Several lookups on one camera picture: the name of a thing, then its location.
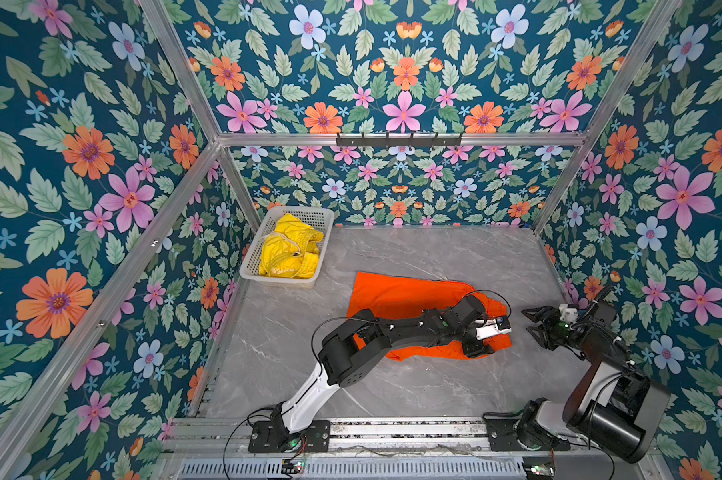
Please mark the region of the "orange shorts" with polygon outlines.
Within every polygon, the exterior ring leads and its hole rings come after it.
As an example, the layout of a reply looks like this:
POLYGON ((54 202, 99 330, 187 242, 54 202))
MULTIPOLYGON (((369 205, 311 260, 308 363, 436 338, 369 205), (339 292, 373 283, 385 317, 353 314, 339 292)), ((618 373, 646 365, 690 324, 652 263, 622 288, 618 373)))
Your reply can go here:
MULTIPOLYGON (((468 293, 476 290, 464 282, 449 280, 425 280, 394 277, 376 273, 359 272, 356 276, 347 315, 356 317, 362 310, 369 309, 375 317, 390 320, 403 320, 420 316, 424 310, 453 307, 468 293)), ((500 301, 490 299, 485 293, 473 294, 485 306, 490 317, 499 317, 508 313, 507 306, 500 301)), ((485 346, 495 352, 513 346, 509 334, 501 334, 483 340, 485 346)), ((432 357, 448 360, 477 360, 488 354, 471 359, 463 353, 458 340, 444 346, 406 347, 392 350, 386 358, 403 362, 413 357, 432 357)))

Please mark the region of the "yellow shorts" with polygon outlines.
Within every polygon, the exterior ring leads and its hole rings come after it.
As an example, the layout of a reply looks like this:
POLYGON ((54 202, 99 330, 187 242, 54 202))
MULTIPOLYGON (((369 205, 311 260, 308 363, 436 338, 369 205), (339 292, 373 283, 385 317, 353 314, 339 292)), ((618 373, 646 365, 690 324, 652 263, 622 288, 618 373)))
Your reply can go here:
POLYGON ((324 233, 296 216, 285 214, 264 237, 259 274, 284 279, 310 279, 319 269, 324 233))

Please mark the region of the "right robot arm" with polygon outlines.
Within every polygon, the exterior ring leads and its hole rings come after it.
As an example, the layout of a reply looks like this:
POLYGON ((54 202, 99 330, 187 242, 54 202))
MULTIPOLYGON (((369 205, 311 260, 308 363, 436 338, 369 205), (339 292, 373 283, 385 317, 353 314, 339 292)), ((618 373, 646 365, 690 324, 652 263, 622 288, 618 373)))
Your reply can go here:
POLYGON ((566 348, 589 368, 564 403, 530 401, 515 425, 529 450, 567 448, 577 437, 635 464, 649 451, 670 401, 661 383, 635 366, 624 340, 612 331, 615 307, 594 301, 580 311, 573 304, 528 308, 527 331, 543 348, 566 348))

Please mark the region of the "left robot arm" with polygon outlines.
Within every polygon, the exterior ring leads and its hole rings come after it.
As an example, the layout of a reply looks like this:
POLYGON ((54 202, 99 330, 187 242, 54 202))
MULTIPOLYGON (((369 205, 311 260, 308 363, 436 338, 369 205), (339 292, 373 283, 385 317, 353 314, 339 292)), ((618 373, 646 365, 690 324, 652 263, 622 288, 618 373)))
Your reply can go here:
POLYGON ((270 414, 269 445, 290 451, 306 444, 304 434, 319 410, 340 389, 363 380, 388 353, 409 347, 441 347, 456 341, 468 358, 493 354, 488 341, 512 331, 509 316, 491 314, 469 294, 445 309, 425 309, 414 318, 386 319, 370 309, 347 317, 313 353, 316 365, 299 390, 270 414))

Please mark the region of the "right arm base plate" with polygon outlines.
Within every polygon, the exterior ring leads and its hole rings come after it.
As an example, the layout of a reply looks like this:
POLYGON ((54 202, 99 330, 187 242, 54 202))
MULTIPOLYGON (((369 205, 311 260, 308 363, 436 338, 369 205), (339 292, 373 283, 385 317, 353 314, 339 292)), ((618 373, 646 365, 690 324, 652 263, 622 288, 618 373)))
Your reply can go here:
POLYGON ((570 451, 568 440, 520 418, 482 417, 492 451, 570 451))

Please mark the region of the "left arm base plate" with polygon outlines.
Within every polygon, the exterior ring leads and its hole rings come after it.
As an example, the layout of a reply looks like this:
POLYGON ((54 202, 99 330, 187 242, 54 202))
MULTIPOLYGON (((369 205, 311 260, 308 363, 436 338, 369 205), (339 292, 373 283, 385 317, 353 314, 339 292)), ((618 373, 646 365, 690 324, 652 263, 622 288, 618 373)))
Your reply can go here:
POLYGON ((290 433, 272 420, 254 423, 249 453, 326 453, 329 450, 331 422, 315 420, 299 433, 290 433))

